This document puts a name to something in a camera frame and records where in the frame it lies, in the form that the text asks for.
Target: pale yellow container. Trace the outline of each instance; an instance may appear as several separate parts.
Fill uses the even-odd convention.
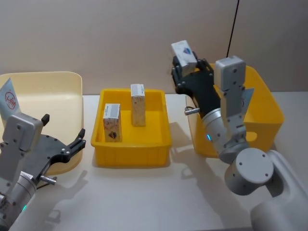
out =
[[[105,142],[103,110],[106,103],[121,104],[122,142]],[[130,89],[102,90],[91,139],[97,166],[167,166],[171,136],[163,91],[145,90],[145,120],[144,127],[132,125]]]
[[[50,115],[49,123],[42,134],[48,134],[70,144],[83,127],[82,80],[80,75],[67,72],[10,73],[0,76],[0,86],[8,78],[12,83],[21,111],[35,118]],[[0,122],[0,137],[4,128]],[[48,175],[60,174],[73,169],[82,158],[76,154],[68,163],[56,163],[48,170]]]
[[[250,66],[246,66],[245,87],[255,89],[244,119],[246,138],[250,147],[267,151],[284,121],[282,111],[258,72]],[[189,97],[186,97],[186,104],[194,106]],[[188,121],[195,151],[204,157],[217,158],[212,143],[206,138],[199,114],[188,116]]]

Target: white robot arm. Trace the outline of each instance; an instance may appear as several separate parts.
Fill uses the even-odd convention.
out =
[[[228,188],[235,194],[248,195],[266,186],[273,197],[252,209],[253,229],[308,230],[308,193],[298,176],[280,153],[250,148],[246,141],[242,98],[250,90],[243,86],[245,62],[236,56],[221,59],[216,62],[214,72],[206,60],[198,60],[196,67],[200,71],[184,77],[177,57],[173,65],[176,92],[192,97],[197,107],[185,114],[200,114],[219,159],[230,165],[225,172]],[[220,102],[212,91],[213,84],[221,92]]]
[[[51,165],[67,163],[85,147],[82,129],[69,145],[41,134],[49,122],[46,114],[41,120],[23,113],[11,115],[0,143],[0,231],[8,231],[25,210],[40,181],[55,184],[45,174]]]

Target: white wall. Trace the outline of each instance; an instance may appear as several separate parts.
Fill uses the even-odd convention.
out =
[[[308,1],[241,0],[229,55],[254,67],[271,91],[308,90]]]
[[[84,93],[103,88],[173,92],[170,44],[226,55],[236,0],[6,0],[0,4],[0,74],[74,71]]]

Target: cardboard box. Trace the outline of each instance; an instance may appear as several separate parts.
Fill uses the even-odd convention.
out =
[[[103,124],[106,142],[122,142],[120,104],[105,104]]]
[[[180,42],[172,43],[171,47],[182,67],[183,77],[190,74],[191,72],[194,72],[197,65],[197,60],[193,55],[193,52],[187,41],[183,40]]]
[[[143,84],[132,84],[131,95],[131,121],[133,126],[145,126],[145,94]]]

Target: cable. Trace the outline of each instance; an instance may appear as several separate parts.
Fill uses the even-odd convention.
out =
[[[234,20],[233,20],[233,26],[232,26],[232,31],[231,31],[231,35],[230,35],[229,46],[228,46],[228,51],[227,51],[227,56],[226,56],[226,58],[229,56],[229,50],[230,50],[231,40],[232,40],[232,36],[233,36],[233,30],[234,30],[236,15],[237,15],[237,9],[239,8],[239,3],[240,3],[240,0],[237,0],[236,10],[235,10],[235,16],[234,16]]]

